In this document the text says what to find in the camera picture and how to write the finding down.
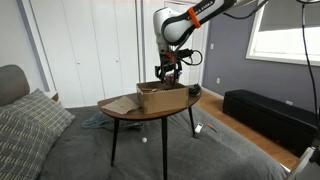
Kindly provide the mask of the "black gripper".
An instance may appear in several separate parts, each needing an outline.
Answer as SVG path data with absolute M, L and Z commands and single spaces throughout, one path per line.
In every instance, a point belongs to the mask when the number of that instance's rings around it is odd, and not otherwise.
M 155 76 L 161 80 L 161 83 L 165 81 L 165 74 L 168 71 L 173 71 L 172 88 L 175 87 L 176 81 L 179 80 L 178 73 L 182 70 L 181 63 L 184 58 L 191 58 L 194 53 L 191 49 L 179 50 L 177 54 L 173 52 L 166 52 L 160 55 L 160 65 L 155 67 Z

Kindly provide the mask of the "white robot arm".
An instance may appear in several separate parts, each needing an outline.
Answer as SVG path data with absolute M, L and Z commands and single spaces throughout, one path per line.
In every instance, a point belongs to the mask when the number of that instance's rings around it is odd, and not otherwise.
M 182 71 L 184 58 L 192 57 L 194 50 L 181 47 L 189 36 L 202 24 L 223 13 L 230 18 L 236 16 L 227 10 L 251 3 L 253 0 L 201 0 L 185 12 L 179 13 L 169 7 L 157 10 L 153 15 L 153 27 L 158 46 L 160 65 L 155 67 L 155 76 L 162 82 L 174 86 Z

